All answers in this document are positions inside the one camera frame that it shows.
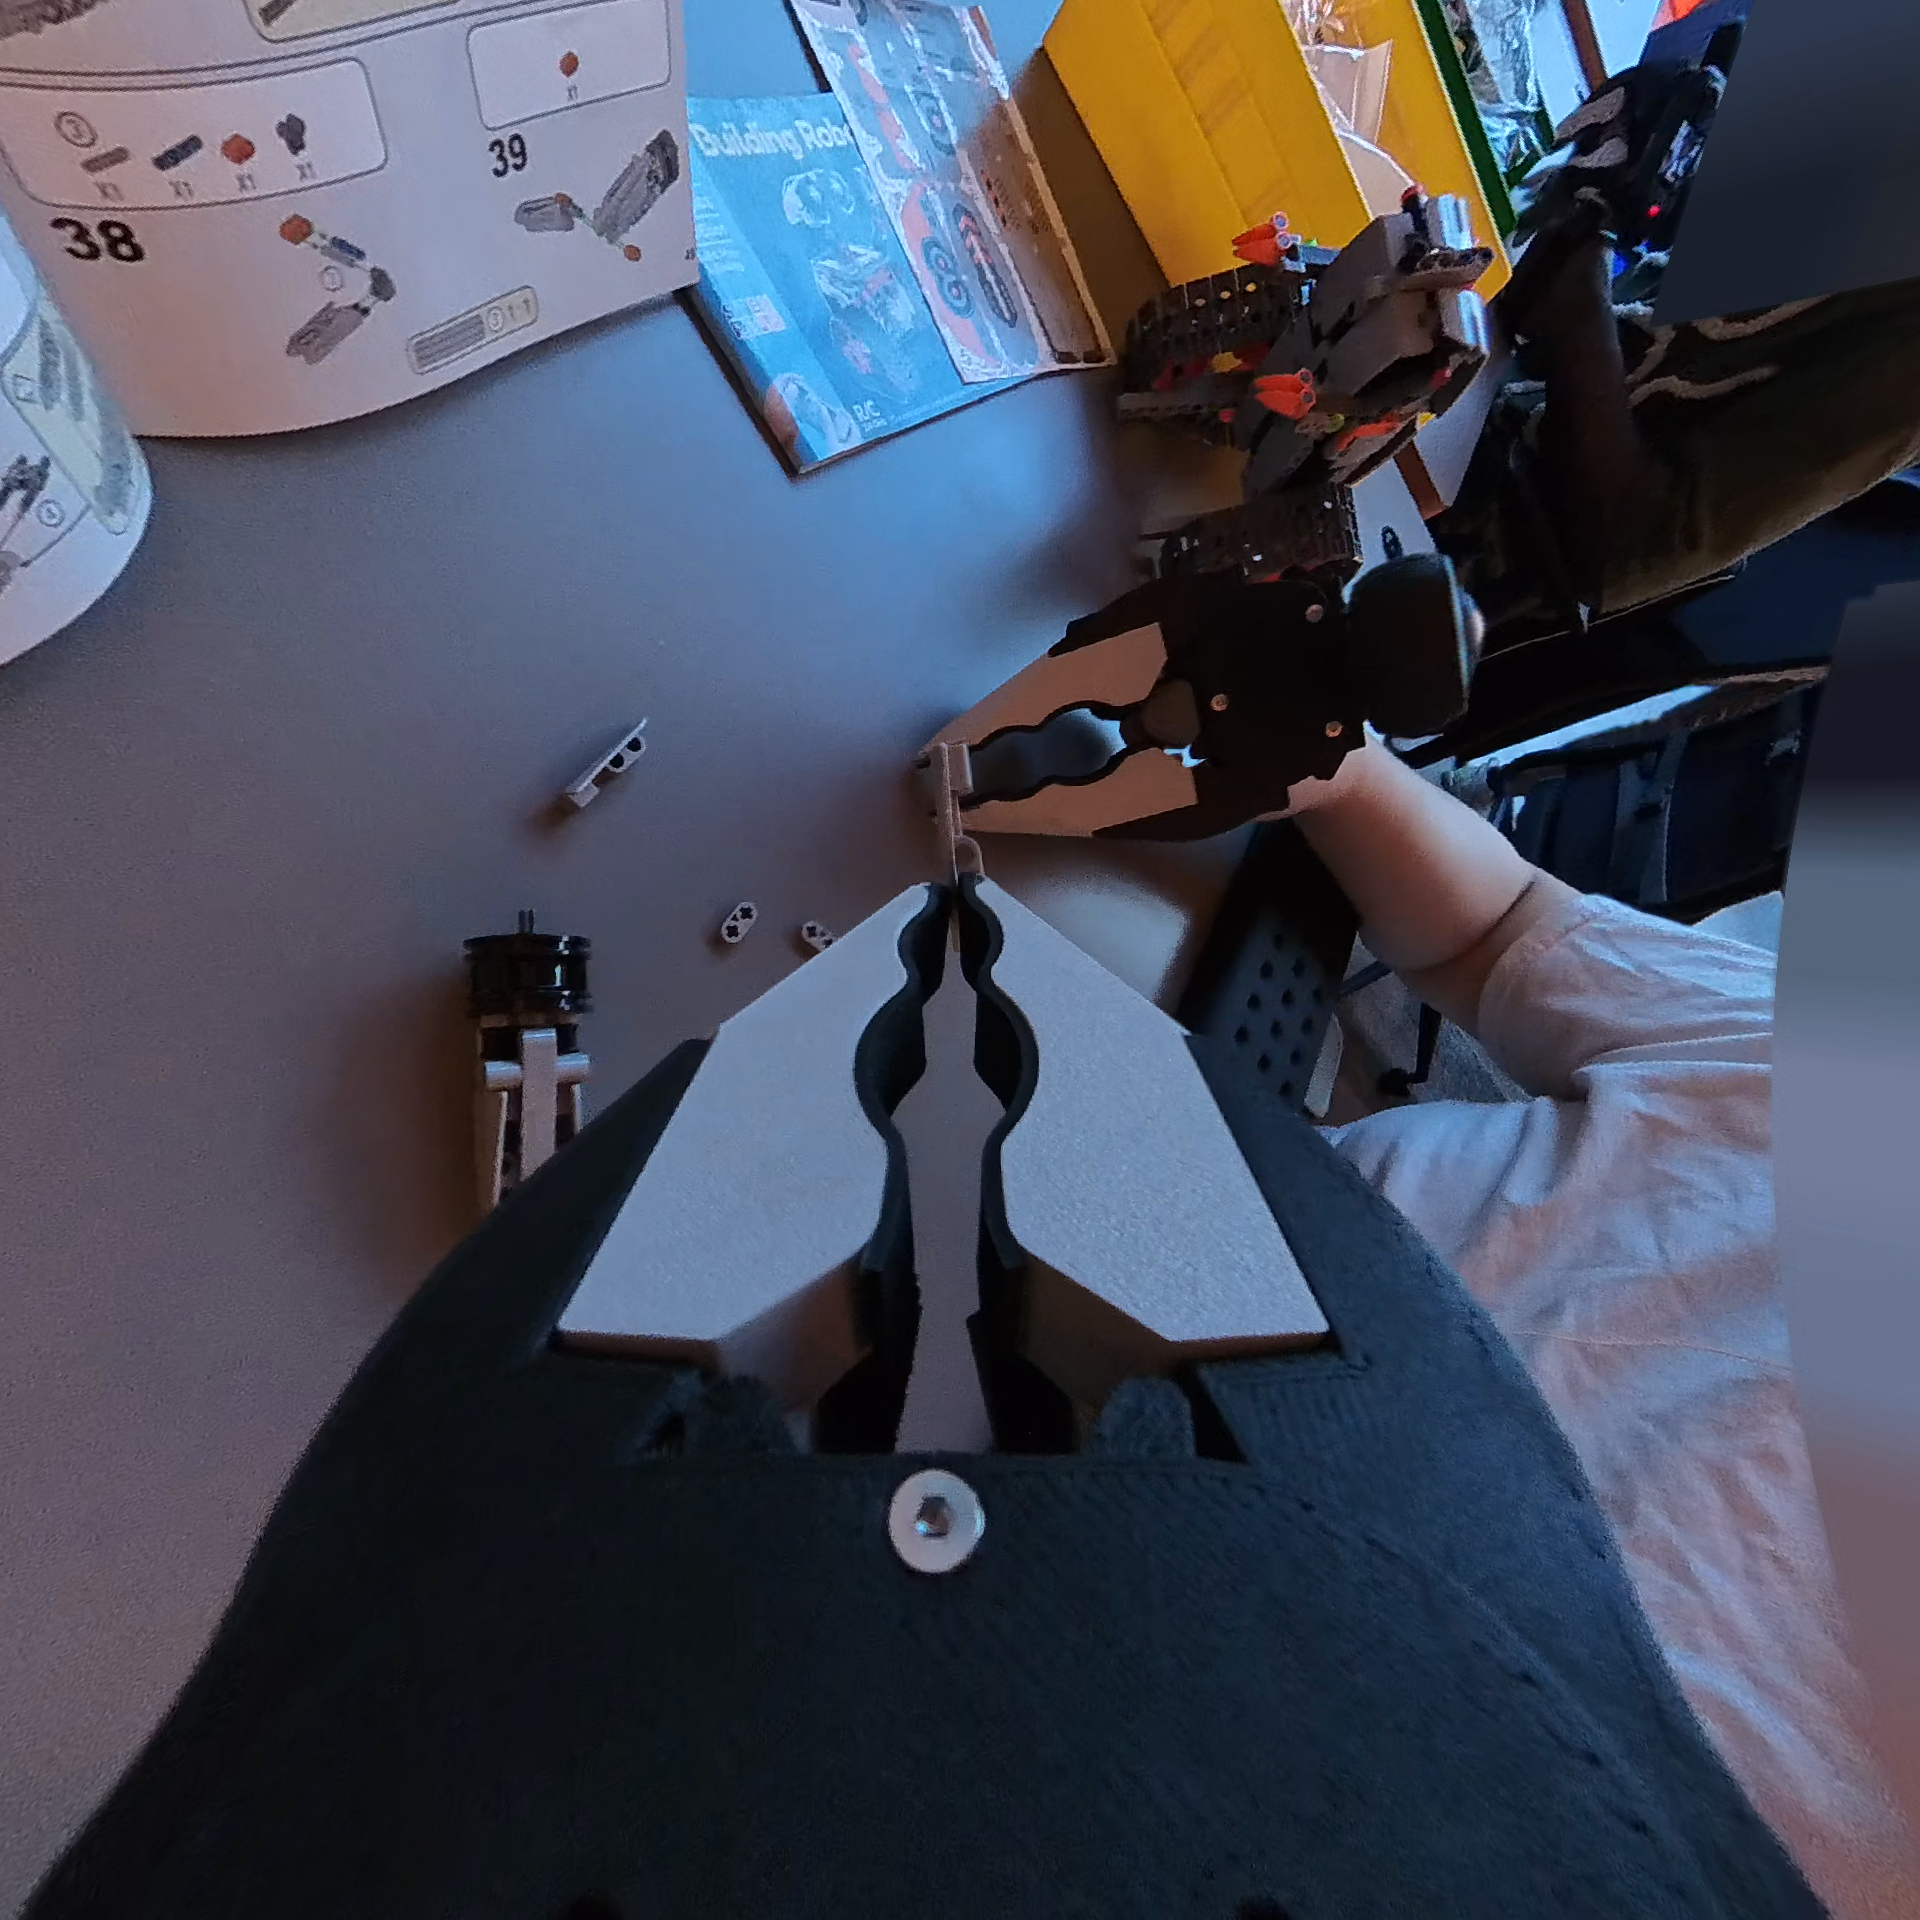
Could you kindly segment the grey motor assembly black wheel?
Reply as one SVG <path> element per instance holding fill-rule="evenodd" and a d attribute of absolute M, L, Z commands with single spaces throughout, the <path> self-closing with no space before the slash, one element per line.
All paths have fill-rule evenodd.
<path fill-rule="evenodd" d="M 593 1058 L 580 1026 L 593 1011 L 589 954 L 580 935 L 540 931 L 530 910 L 520 912 L 516 928 L 464 944 L 481 1213 L 585 1127 Z"/>

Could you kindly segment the small grey panel brick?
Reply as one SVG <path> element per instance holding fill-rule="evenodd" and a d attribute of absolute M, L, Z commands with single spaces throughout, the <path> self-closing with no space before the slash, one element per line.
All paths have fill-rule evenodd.
<path fill-rule="evenodd" d="M 986 859 L 968 820 L 968 803 L 975 795 L 970 744 L 951 738 L 933 741 L 916 757 L 914 767 L 925 789 L 929 815 L 951 883 L 984 878 Z"/>

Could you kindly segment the blue booklet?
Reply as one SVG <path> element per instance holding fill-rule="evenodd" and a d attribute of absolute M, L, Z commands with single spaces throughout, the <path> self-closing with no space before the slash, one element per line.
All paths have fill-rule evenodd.
<path fill-rule="evenodd" d="M 692 310 L 792 472 L 1039 378 L 953 370 L 831 92 L 697 96 L 689 140 Z"/>

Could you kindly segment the black tracked toy robot model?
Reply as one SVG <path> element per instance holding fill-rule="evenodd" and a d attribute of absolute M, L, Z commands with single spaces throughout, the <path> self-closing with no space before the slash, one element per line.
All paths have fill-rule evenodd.
<path fill-rule="evenodd" d="M 1233 252 L 1231 269 L 1169 288 L 1124 330 L 1117 420 L 1179 426 L 1241 458 L 1239 502 L 1151 534 L 1151 566 L 1345 591 L 1370 566 L 1361 480 L 1491 359 L 1479 284 L 1496 253 L 1466 198 L 1420 186 L 1338 252 L 1285 215 Z"/>

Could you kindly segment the person's white shirt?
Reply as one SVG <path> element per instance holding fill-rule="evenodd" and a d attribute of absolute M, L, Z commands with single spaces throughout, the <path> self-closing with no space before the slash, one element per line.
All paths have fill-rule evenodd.
<path fill-rule="evenodd" d="M 1829 1912 L 1915 1915 L 1793 1373 L 1769 1022 L 1612 1044 L 1554 1093 L 1331 1143 L 1527 1364 L 1693 1717 Z"/>

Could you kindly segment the red and white sticker sheet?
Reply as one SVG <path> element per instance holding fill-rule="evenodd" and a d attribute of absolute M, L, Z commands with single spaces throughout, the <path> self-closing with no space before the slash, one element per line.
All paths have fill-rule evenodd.
<path fill-rule="evenodd" d="M 1114 363 L 1114 340 L 975 5 L 793 3 L 970 387 Z"/>

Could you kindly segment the clear plastic bag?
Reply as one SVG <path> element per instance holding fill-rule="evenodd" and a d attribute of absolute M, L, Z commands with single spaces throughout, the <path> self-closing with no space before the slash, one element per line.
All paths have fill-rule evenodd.
<path fill-rule="evenodd" d="M 1405 138 L 1388 123 L 1393 39 L 1363 28 L 1359 5 L 1285 3 L 1282 11 L 1367 210 L 1381 215 L 1401 207 L 1417 176 L 1405 167 Z"/>

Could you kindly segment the white building instruction booklet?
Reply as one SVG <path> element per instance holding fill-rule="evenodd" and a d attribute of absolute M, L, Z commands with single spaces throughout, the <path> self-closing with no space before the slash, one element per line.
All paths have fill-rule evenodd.
<path fill-rule="evenodd" d="M 2 658 L 144 442 L 394 408 L 697 275 L 681 3 L 5 3 Z"/>

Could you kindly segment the person's right forearm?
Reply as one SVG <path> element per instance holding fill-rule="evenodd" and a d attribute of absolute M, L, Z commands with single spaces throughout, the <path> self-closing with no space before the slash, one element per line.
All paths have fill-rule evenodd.
<path fill-rule="evenodd" d="M 1287 792 L 1370 954 L 1539 1096 L 1772 1066 L 1763 949 L 1579 893 L 1384 744 Z"/>

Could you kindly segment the dark bag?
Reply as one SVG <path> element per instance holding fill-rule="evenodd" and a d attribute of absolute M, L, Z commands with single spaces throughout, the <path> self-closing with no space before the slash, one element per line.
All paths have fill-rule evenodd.
<path fill-rule="evenodd" d="M 1714 686 L 1437 782 L 1579 893 L 1700 923 L 1783 891 L 1827 682 L 1817 668 Z"/>

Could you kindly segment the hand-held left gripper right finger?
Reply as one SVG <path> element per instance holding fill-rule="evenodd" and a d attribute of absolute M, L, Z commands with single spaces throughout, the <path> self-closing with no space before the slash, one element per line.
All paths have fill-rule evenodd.
<path fill-rule="evenodd" d="M 1065 1454 L 1116 1390 L 1333 1348 L 1187 1031 L 995 879 L 960 879 L 980 1152 L 968 1320 L 996 1451 Z"/>

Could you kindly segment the grey three-hole brick beam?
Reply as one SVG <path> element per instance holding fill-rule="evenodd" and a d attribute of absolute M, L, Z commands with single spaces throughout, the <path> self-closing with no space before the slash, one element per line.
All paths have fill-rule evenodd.
<path fill-rule="evenodd" d="M 569 808 L 587 808 L 602 792 L 631 773 L 647 755 L 647 727 L 650 719 L 644 716 L 634 727 L 626 727 L 609 749 L 562 787 L 560 803 Z"/>

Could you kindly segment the yellow box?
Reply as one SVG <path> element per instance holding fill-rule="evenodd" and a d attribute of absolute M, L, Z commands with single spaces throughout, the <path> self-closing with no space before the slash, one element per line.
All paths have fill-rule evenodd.
<path fill-rule="evenodd" d="M 1479 288 L 1512 276 L 1413 3 L 1359 3 L 1395 43 L 1388 123 L 1415 186 L 1460 196 L 1493 252 Z M 1345 159 L 1282 3 L 1067 3 L 1045 53 L 1169 282 L 1234 262 L 1233 240 L 1287 216 L 1307 244 L 1343 248 L 1373 216 Z"/>

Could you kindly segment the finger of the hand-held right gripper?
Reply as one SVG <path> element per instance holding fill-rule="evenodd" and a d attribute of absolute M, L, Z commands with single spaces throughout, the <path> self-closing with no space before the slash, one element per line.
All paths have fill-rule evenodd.
<path fill-rule="evenodd" d="M 1189 755 L 1194 692 L 1169 664 L 1176 587 L 1133 587 L 1077 616 L 1041 658 L 946 723 L 921 749 L 968 748 L 977 775 L 1096 775 L 1133 749 Z"/>
<path fill-rule="evenodd" d="M 1124 836 L 1141 822 L 1197 803 L 1197 767 L 1177 752 L 1132 749 L 1091 775 L 1048 775 L 1018 791 L 959 803 L 970 834 Z"/>

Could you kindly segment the grey desk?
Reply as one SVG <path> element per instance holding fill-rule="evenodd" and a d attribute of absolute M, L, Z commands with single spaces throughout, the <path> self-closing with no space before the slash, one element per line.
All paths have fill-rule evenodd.
<path fill-rule="evenodd" d="M 5 1915 L 476 1220 L 464 940 L 593 942 L 603 1112 L 933 876 L 921 743 L 1234 494 L 1088 372 L 789 478 L 681 303 L 148 459 L 5 669 Z"/>

